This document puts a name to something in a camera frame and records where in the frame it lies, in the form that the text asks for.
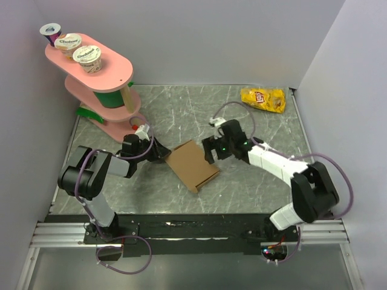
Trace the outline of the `brown cardboard box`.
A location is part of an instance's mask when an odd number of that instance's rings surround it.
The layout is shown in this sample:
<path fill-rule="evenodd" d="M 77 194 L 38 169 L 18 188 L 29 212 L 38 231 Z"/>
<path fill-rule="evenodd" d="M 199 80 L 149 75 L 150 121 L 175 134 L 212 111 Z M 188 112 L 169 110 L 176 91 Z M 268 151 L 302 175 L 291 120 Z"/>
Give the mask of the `brown cardboard box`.
<path fill-rule="evenodd" d="M 192 193 L 216 178 L 219 168 L 204 159 L 204 151 L 194 140 L 189 140 L 178 147 L 166 158 L 166 162 L 180 181 Z"/>

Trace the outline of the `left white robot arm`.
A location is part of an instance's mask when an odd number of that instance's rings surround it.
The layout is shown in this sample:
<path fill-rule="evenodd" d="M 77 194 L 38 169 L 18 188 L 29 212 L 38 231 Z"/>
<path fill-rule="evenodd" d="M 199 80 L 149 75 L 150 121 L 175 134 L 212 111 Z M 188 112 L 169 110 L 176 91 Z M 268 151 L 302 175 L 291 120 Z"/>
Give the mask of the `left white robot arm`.
<path fill-rule="evenodd" d="M 117 154 L 78 146 L 62 168 L 57 183 L 81 203 L 91 224 L 98 228 L 99 237 L 112 243 L 119 238 L 120 228 L 117 214 L 102 193 L 106 176 L 131 178 L 138 163 L 162 163 L 170 154 L 170 149 L 147 134 L 126 135 Z"/>

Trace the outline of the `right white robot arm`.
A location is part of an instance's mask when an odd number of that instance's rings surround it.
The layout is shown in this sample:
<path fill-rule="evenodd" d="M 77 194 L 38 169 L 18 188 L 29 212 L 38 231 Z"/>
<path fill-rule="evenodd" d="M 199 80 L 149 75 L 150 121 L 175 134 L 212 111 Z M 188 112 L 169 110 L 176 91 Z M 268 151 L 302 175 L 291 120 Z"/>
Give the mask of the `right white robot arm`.
<path fill-rule="evenodd" d="M 293 161 L 278 154 L 262 140 L 248 138 L 237 120 L 211 118 L 209 124 L 217 130 L 202 140 L 204 159 L 209 164 L 214 163 L 213 151 L 219 160 L 234 156 L 290 187 L 291 202 L 274 211 L 264 226 L 268 239 L 279 240 L 287 228 L 321 219 L 338 204 L 339 195 L 324 164 Z"/>

